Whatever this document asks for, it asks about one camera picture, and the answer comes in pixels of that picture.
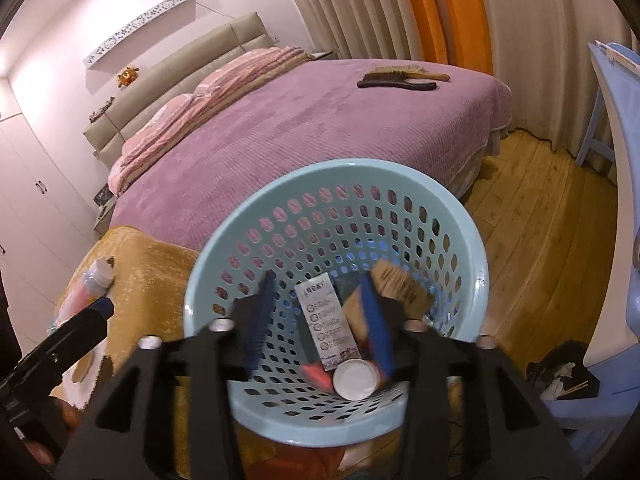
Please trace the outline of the light blue plastic basket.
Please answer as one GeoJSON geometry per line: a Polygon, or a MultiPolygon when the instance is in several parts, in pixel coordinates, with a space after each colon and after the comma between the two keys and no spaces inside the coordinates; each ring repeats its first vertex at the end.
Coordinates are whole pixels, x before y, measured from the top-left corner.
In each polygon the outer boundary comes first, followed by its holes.
{"type": "Polygon", "coordinates": [[[252,377],[228,385],[234,419],[267,439],[330,448],[398,428],[406,384],[367,399],[325,393],[302,374],[303,312],[295,287],[321,274],[354,278],[387,261],[434,296],[428,319],[444,336],[471,341],[488,304],[480,232],[446,188],[412,168],[377,159],[337,159],[272,181],[216,229],[191,272],[183,329],[196,334],[276,276],[274,304],[252,377]]]}

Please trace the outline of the orange plush toy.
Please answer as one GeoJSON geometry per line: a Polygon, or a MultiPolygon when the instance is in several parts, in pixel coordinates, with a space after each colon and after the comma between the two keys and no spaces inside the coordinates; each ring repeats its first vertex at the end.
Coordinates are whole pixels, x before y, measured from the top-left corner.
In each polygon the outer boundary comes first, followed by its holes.
{"type": "Polygon", "coordinates": [[[117,87],[126,88],[139,77],[139,69],[134,66],[125,67],[116,77],[117,87]]]}

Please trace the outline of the orange curtain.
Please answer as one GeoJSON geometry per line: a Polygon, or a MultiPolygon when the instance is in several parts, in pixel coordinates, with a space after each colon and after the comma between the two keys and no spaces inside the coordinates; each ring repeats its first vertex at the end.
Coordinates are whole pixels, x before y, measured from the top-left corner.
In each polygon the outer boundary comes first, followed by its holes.
{"type": "Polygon", "coordinates": [[[489,23],[484,0],[409,0],[428,62],[491,75],[489,23]]]}

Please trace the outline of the brown paper sleeve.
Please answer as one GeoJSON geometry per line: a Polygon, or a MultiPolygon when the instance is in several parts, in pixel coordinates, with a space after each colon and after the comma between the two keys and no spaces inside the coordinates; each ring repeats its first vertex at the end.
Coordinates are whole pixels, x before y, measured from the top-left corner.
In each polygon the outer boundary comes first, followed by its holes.
{"type": "MultiPolygon", "coordinates": [[[[360,278],[362,274],[352,272],[335,280],[343,299],[343,313],[357,342],[368,338],[368,324],[360,300],[360,278]]],[[[371,278],[378,293],[385,298],[398,301],[407,318],[423,318],[434,306],[435,297],[414,280],[410,274],[386,259],[375,263],[371,278]]]]}

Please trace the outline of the white wall shelf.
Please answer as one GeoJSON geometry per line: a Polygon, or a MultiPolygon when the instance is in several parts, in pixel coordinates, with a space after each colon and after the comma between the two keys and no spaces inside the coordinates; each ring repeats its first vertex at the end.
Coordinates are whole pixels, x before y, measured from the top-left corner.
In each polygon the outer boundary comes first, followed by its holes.
{"type": "Polygon", "coordinates": [[[163,0],[155,6],[151,6],[148,10],[137,15],[127,24],[117,29],[105,40],[103,40],[95,49],[93,49],[83,60],[85,69],[92,70],[97,62],[101,61],[105,55],[112,52],[117,46],[135,34],[138,30],[146,25],[151,24],[169,11],[182,6],[191,0],[163,0]]]}

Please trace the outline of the pink pillow right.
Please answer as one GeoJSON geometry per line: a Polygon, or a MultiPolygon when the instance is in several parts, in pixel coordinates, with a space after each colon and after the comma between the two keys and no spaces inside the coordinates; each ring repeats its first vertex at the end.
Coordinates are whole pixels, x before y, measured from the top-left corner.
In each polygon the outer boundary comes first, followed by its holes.
{"type": "Polygon", "coordinates": [[[278,47],[250,50],[206,76],[193,91],[194,94],[214,92],[221,87],[247,82],[263,75],[273,60],[282,53],[278,47]]]}

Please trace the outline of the yellow panda rug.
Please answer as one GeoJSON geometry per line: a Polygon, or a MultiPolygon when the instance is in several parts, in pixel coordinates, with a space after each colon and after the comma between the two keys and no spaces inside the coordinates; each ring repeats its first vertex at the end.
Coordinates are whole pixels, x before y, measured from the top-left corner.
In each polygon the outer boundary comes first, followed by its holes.
{"type": "MultiPolygon", "coordinates": [[[[200,256],[191,249],[160,242],[129,226],[109,230],[88,253],[87,262],[115,260],[115,278],[103,296],[112,300],[114,314],[106,337],[86,354],[60,354],[67,400],[86,414],[89,406],[128,361],[146,337],[171,342],[196,335],[215,318],[228,318],[235,300],[256,294],[262,276],[249,294],[234,297],[224,315],[208,316],[199,330],[186,324],[186,289],[200,256]]],[[[188,451],[188,381],[180,378],[175,391],[175,465],[178,478],[191,478],[188,451]]],[[[263,440],[238,437],[245,476],[270,479],[277,453],[263,440]]]]}

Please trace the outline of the beige curtain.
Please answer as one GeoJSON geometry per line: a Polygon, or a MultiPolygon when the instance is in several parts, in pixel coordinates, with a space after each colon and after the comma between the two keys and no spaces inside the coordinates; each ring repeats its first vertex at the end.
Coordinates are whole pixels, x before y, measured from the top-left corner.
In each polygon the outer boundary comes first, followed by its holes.
{"type": "Polygon", "coordinates": [[[314,45],[339,58],[423,58],[410,0],[294,0],[314,45]]]}
{"type": "Polygon", "coordinates": [[[495,75],[512,90],[512,124],[576,153],[597,93],[589,44],[637,47],[613,0],[484,0],[495,75]]]}

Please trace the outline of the folded pink striped quilt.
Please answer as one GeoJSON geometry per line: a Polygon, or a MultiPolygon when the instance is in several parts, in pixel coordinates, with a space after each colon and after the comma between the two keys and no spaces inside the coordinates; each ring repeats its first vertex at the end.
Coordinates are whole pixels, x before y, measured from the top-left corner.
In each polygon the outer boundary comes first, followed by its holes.
{"type": "Polygon", "coordinates": [[[116,159],[107,181],[113,195],[122,195],[135,180],[139,179],[142,174],[204,122],[239,101],[243,96],[312,60],[312,56],[300,47],[283,47],[281,49],[282,53],[270,63],[267,71],[253,80],[238,82],[233,86],[229,84],[228,87],[221,87],[214,92],[204,94],[191,92],[194,95],[194,101],[186,114],[175,125],[171,126],[147,150],[128,164],[122,163],[122,154],[119,159],[116,159]]]}

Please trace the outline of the picture frame on nightstand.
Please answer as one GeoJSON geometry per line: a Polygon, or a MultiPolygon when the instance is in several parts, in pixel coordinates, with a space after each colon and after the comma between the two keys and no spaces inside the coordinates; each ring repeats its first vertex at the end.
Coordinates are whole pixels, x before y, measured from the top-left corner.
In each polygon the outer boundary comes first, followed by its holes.
{"type": "Polygon", "coordinates": [[[102,188],[100,188],[99,192],[93,197],[93,201],[96,203],[96,206],[103,207],[111,198],[113,197],[113,193],[107,184],[104,184],[102,188]]]}

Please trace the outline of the white wardrobe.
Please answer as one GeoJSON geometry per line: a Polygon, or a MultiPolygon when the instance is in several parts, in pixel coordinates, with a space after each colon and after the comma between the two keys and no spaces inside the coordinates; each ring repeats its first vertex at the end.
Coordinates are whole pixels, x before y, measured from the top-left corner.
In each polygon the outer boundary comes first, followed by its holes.
{"type": "Polygon", "coordinates": [[[45,336],[78,264],[96,241],[96,214],[32,132],[1,81],[1,276],[18,343],[45,336]]]}

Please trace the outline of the orange soy milk cup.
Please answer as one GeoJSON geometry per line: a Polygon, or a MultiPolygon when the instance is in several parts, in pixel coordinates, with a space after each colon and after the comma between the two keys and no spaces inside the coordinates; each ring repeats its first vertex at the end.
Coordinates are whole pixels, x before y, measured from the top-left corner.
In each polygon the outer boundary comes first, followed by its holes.
{"type": "Polygon", "coordinates": [[[334,391],[343,399],[361,401],[378,390],[381,375],[371,362],[351,359],[344,361],[334,370],[332,382],[334,391]]]}

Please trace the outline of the dark item on headboard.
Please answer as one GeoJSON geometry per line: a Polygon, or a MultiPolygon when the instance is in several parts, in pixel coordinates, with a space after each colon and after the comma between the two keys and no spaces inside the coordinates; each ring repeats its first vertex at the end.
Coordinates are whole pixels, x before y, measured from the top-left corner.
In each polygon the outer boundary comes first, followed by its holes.
{"type": "Polygon", "coordinates": [[[93,124],[94,122],[99,120],[105,114],[105,112],[113,105],[114,101],[115,101],[114,96],[111,96],[108,100],[105,101],[105,103],[102,106],[100,106],[97,110],[92,112],[89,115],[90,124],[93,124]]]}

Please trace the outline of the beige left curtain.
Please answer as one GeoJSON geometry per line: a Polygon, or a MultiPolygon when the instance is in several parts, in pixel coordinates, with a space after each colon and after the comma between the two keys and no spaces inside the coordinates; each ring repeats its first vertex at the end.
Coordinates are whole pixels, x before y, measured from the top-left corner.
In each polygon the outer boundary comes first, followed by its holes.
{"type": "Polygon", "coordinates": [[[294,0],[314,45],[339,58],[423,58],[410,0],[294,0]]]}

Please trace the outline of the pink pillow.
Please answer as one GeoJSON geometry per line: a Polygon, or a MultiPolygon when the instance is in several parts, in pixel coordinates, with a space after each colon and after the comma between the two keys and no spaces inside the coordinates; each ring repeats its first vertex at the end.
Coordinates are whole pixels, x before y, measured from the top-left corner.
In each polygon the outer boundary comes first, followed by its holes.
{"type": "Polygon", "coordinates": [[[122,163],[128,164],[147,150],[162,134],[189,110],[194,101],[192,93],[175,96],[162,106],[154,116],[122,148],[122,163]]]}
{"type": "Polygon", "coordinates": [[[193,91],[194,94],[214,92],[221,87],[247,82],[263,75],[273,60],[282,53],[278,47],[250,50],[206,76],[193,91]]]}

